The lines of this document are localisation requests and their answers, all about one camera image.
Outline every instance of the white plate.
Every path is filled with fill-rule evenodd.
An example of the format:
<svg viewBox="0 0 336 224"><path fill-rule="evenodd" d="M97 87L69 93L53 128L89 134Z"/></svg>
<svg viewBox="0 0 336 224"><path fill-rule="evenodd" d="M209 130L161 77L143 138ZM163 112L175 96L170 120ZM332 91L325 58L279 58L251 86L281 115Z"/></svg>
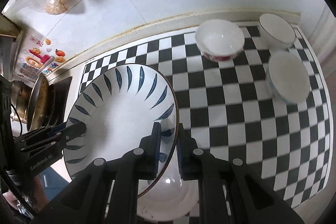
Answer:
<svg viewBox="0 0 336 224"><path fill-rule="evenodd" d="M198 199L198 182L181 180L174 151L163 176L138 199L137 214L150 221L170 221L190 212Z"/></svg>
<svg viewBox="0 0 336 224"><path fill-rule="evenodd" d="M139 194L158 181L172 157L177 140L179 113L172 87L157 70L147 65L125 64L93 80L76 100L67 126L82 121L87 130L67 143L65 165L73 179L94 159L122 157L139 147L142 137L161 123L160 161L154 181L139 181Z"/></svg>

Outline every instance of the plate rim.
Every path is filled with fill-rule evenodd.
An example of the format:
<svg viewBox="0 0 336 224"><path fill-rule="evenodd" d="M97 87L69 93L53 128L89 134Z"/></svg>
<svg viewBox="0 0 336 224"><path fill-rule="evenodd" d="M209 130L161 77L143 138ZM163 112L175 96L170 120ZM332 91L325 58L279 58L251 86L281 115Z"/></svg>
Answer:
<svg viewBox="0 0 336 224"><path fill-rule="evenodd" d="M175 150L175 146L176 146L176 143L177 143L177 137L178 137L178 134L179 134L179 108L177 106L177 99L176 99L176 95L175 95L175 92L173 90L173 87L172 87L172 84L168 81L168 79L166 78L165 75L163 75L162 72L160 72L159 70L157 70L156 68L152 67L151 65L147 65L147 64L141 64L141 63L127 63L127 64L121 64L121 65L118 65L118 66L115 66L113 68L110 68L108 69L107 71L105 71L104 73L108 72L109 70L112 70L112 69L115 69L115 68L118 68L118 67L121 67L121 66L126 66L126 65L141 65L141 66L145 66L145 67L149 67L153 70L155 70L157 73L159 73L163 78L164 80L166 81L166 83L168 84L172 94L173 94L173 98L174 98L174 103L175 103L175 114L176 114L176 125L175 125L175 137L174 137L174 140L173 140L173 146L172 146L172 149L167 157L167 160L166 160L166 164L163 166L161 172L157 175L157 177L155 178L155 180L153 181L152 184L150 184L144 191L142 191L140 194L138 194L137 198L143 196L144 194L146 194L150 189L152 189L154 187L154 185L158 182L158 180L163 176L164 172L166 171L170 161L171 161L171 158L173 156L173 153L174 153L174 150ZM85 89L80 93L80 95L82 95L82 93L94 82L94 80L92 80L92 82L87 85L85 87ZM72 108L69 112L69 116L67 117L67 123L68 123L68 119L70 117L70 113L71 111L73 110L75 104L76 104L76 101L74 102L74 104L72 105ZM68 172L68 175L70 176L70 179L71 181L73 181L74 179L71 177L70 173L69 173L69 170L68 170L68 166L66 165L66 162L65 162L65 157L64 157L64 149L62 150L63 151L63 160L64 160L64 165L66 167L66 170Z"/></svg>

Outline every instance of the wire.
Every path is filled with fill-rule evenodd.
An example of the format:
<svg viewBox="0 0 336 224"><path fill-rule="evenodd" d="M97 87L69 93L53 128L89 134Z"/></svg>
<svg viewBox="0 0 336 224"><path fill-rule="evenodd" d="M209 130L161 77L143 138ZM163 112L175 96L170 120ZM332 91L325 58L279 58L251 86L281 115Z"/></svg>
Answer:
<svg viewBox="0 0 336 224"><path fill-rule="evenodd" d="M16 111L16 108L13 106L13 104L11 104L12 108L14 109L15 111L15 114L17 115L17 118L19 119L19 122L20 122L20 127L21 127L21 131L20 131L20 136L22 135L22 122L21 122L21 119L19 117L19 114L17 113Z"/></svg>

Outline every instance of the checkered mat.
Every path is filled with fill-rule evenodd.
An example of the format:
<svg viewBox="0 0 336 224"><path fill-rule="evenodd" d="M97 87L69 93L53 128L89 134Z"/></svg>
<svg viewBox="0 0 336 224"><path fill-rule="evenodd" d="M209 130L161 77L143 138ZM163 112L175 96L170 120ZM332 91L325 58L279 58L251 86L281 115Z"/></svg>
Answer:
<svg viewBox="0 0 336 224"><path fill-rule="evenodd" d="M330 162L330 121L326 90L306 41L289 52L300 58L309 77L307 100L286 105L270 97L265 71L273 53L258 27L242 27L244 51L214 63L201 56L194 32L114 50L85 66L80 91L97 76L125 63L151 65L172 83L180 121L198 146L217 158L240 158L295 207L325 187ZM189 223L196 223L194 216Z"/></svg>

